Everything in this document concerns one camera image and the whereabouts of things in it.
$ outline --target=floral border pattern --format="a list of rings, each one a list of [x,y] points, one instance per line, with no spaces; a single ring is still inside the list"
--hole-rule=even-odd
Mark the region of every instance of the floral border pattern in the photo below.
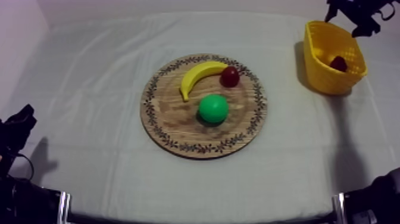
[[[180,143],[171,138],[171,136],[166,133],[161,126],[158,125],[157,117],[155,115],[154,105],[152,104],[152,100],[154,99],[154,92],[157,90],[157,82],[159,79],[165,75],[168,75],[169,72],[179,69],[182,65],[188,65],[189,63],[198,63],[201,61],[219,61],[222,63],[226,63],[229,66],[235,67],[239,75],[248,76],[251,81],[253,81],[253,90],[254,90],[254,101],[257,104],[257,109],[254,110],[254,116],[251,118],[250,125],[246,128],[246,133],[236,134],[232,138],[227,138],[225,140],[220,141],[219,144],[213,145],[202,145],[202,144],[188,144],[188,143]],[[221,57],[219,55],[202,55],[202,56],[193,56],[184,60],[177,60],[174,64],[169,65],[167,68],[160,70],[150,81],[150,85],[145,92],[146,100],[143,103],[146,108],[146,115],[148,117],[147,122],[153,128],[154,133],[161,139],[161,142],[166,147],[176,148],[180,151],[184,152],[197,152],[197,153],[211,153],[211,152],[220,152],[223,153],[224,150],[231,148],[238,142],[243,142],[247,135],[254,135],[257,130],[258,125],[263,119],[262,110],[266,107],[265,102],[263,101],[263,92],[262,87],[259,83],[258,78],[252,74],[252,72],[241,63],[236,60],[231,60],[226,57]]]

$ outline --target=white wall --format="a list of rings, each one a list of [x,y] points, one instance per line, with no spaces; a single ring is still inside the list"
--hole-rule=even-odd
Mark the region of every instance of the white wall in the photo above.
[[[47,31],[36,0],[0,0],[0,111]]]
[[[149,13],[176,11],[251,11],[297,15],[311,20],[323,20],[328,10],[326,0],[38,0],[50,26],[86,21],[132,17]],[[385,15],[392,9],[385,7]],[[382,30],[400,32],[400,14],[391,21],[377,22]],[[351,23],[339,14],[333,21]]]

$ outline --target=wooden plate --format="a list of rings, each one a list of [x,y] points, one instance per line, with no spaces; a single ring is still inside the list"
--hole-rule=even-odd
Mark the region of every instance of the wooden plate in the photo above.
[[[220,61],[235,66],[240,82],[234,88],[221,86],[220,76],[200,80],[183,102],[180,82],[193,66]],[[229,115],[219,126],[199,122],[200,100],[220,94],[229,104]],[[267,114],[267,100],[258,78],[236,60],[215,55],[195,54],[178,58],[159,69],[142,95],[140,117],[150,137],[163,149],[182,157],[208,159],[234,153],[247,145],[260,131]]]

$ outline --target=green ball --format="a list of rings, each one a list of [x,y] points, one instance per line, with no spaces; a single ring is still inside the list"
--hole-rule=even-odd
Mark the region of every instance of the green ball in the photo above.
[[[200,101],[199,114],[208,123],[220,123],[228,116],[228,103],[225,97],[211,94]]]

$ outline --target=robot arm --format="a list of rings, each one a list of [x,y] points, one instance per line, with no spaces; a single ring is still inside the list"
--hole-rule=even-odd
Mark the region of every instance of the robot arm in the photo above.
[[[393,2],[400,0],[327,0],[329,10],[325,17],[328,22],[338,14],[341,10],[354,24],[357,25],[352,32],[353,38],[358,36],[372,36],[372,33],[379,33],[379,24],[371,17],[375,13],[382,16],[383,21],[390,20],[395,15],[395,7]],[[389,4],[393,8],[393,12],[384,17],[381,8]]]

